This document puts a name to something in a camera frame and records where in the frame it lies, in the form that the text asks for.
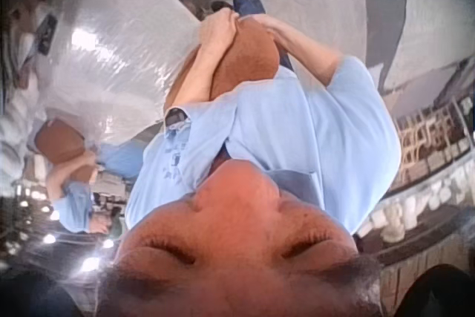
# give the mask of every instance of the man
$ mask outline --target man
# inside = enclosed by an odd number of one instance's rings
[[[235,9],[263,12],[259,0]],[[96,315],[380,316],[378,264],[351,234],[399,167],[390,115],[359,60],[264,14],[254,19],[315,77],[311,88],[281,66],[207,102],[235,17],[226,8],[202,25],[165,133],[145,150],[133,229]]]
[[[143,163],[143,145],[135,140],[120,146],[102,144],[98,156],[86,150],[81,156],[55,165],[46,179],[47,194],[59,221],[70,232],[108,234],[111,217],[93,212],[91,185],[96,179],[94,170],[90,183],[72,180],[71,175],[83,166],[96,166],[125,179],[134,179]]]

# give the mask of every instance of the light blue shirt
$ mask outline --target light blue shirt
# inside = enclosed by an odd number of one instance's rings
[[[166,128],[145,150],[125,213],[129,228],[156,207],[195,192],[223,144],[231,158],[254,163],[351,233],[398,171],[393,121],[354,57],[344,59],[327,88],[315,80],[304,90],[293,72],[280,68],[275,79],[241,83],[214,102],[180,108],[188,119]],[[299,180],[307,189],[298,192]]]
[[[120,146],[102,144],[97,162],[112,174],[125,179],[135,178],[142,168],[144,147],[134,140]],[[53,203],[59,221],[70,232],[88,232],[93,211],[91,187],[88,183],[69,181],[63,191],[65,196]]]

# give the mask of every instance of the clear plastic bag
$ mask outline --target clear plastic bag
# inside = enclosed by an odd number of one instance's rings
[[[88,140],[117,145],[163,119],[171,84],[197,45],[199,22],[178,0],[47,5],[52,36],[41,43],[36,70],[49,111],[75,117],[71,125]]]

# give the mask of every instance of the brown bag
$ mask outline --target brown bag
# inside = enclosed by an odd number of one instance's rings
[[[279,51],[266,29],[254,19],[236,24],[236,37],[214,72],[210,100],[232,91],[245,81],[272,79],[279,66]],[[196,58],[198,48],[188,56],[171,87],[163,110],[170,108]]]
[[[84,137],[65,122],[54,119],[46,122],[35,136],[37,149],[54,165],[65,163],[85,151]],[[71,179],[88,183],[94,167],[77,169]]]

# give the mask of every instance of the nose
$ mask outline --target nose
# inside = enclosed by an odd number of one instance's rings
[[[277,185],[258,167],[244,160],[228,160],[197,190],[195,204],[201,209],[276,209],[280,199]]]

